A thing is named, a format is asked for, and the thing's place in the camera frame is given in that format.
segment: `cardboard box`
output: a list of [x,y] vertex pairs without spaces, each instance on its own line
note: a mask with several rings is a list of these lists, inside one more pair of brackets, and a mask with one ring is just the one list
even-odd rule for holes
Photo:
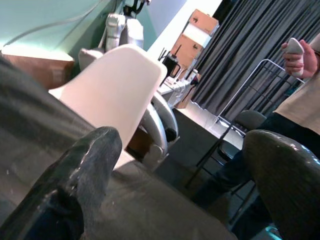
[[184,34],[181,34],[175,42],[171,53],[175,54],[180,45],[181,48],[176,57],[181,65],[182,70],[185,70],[192,64],[193,60],[199,56],[199,53],[202,52],[204,48],[199,43],[193,41]]
[[217,19],[203,13],[198,9],[192,13],[191,17],[189,18],[189,23],[201,29],[210,36],[215,31],[215,28],[217,28],[219,25],[219,21]]
[[177,54],[177,56],[181,53],[185,55],[189,55],[193,59],[198,55],[199,52],[201,52],[204,48],[197,43],[196,41],[193,41],[183,33],[179,36],[179,38],[176,40],[171,53],[174,54],[178,50],[179,46],[181,45],[181,48]]
[[70,80],[75,61],[3,54],[14,66],[31,75],[46,89],[58,88]]

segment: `white wall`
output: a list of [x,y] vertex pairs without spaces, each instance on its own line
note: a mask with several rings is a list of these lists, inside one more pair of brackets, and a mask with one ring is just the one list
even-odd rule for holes
[[149,48],[148,53],[154,59],[158,59],[163,48],[171,50],[195,9],[199,9],[205,14],[212,16],[221,2],[222,0],[187,0]]
[[186,2],[187,0],[153,0],[146,7],[157,36],[162,33]]

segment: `teal wall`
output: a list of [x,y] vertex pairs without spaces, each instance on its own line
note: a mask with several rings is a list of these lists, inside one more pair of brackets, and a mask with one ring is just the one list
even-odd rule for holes
[[[0,0],[0,48],[27,30],[81,15],[98,1]],[[31,33],[14,44],[35,46],[49,51],[59,50],[69,53],[76,59],[80,48],[90,49],[98,45],[105,28],[106,16],[113,11],[115,1],[104,0],[83,20]],[[123,2],[130,6],[133,4],[133,0],[117,0],[116,12],[122,11]],[[151,5],[145,6],[137,16],[144,29],[145,50],[149,49],[162,28],[164,29],[178,12],[178,6],[174,7],[177,8],[174,10],[171,7],[168,0],[153,0]]]
[[[0,0],[0,46],[32,28],[81,15],[97,2],[98,0]],[[40,30],[15,44],[27,44],[50,51],[61,50],[76,57],[77,46],[90,48],[99,42],[106,16],[114,6],[115,0],[104,0],[83,20]]]
[[137,19],[143,25],[143,49],[147,51],[158,37],[147,7],[142,9],[140,14],[138,14]]

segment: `person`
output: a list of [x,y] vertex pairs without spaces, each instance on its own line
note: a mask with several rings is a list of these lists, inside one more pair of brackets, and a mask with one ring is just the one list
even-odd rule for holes
[[[312,46],[320,46],[320,34]],[[306,83],[287,98],[258,129],[279,133],[296,140],[320,158],[320,49],[312,49],[304,40],[300,41],[304,54],[283,55],[285,70],[292,75],[303,68],[301,78]],[[296,62],[303,57],[303,64]],[[243,153],[239,151],[234,158],[216,172],[193,196],[193,201],[207,209],[222,194],[233,187],[252,179],[245,164]],[[232,228],[239,240],[249,240],[272,223],[262,199],[258,196],[241,215]]]

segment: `white chair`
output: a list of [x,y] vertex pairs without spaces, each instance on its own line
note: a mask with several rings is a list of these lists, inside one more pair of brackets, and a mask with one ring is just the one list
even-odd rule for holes
[[166,74],[162,63],[138,46],[126,44],[49,92],[94,127],[116,128],[124,149]]

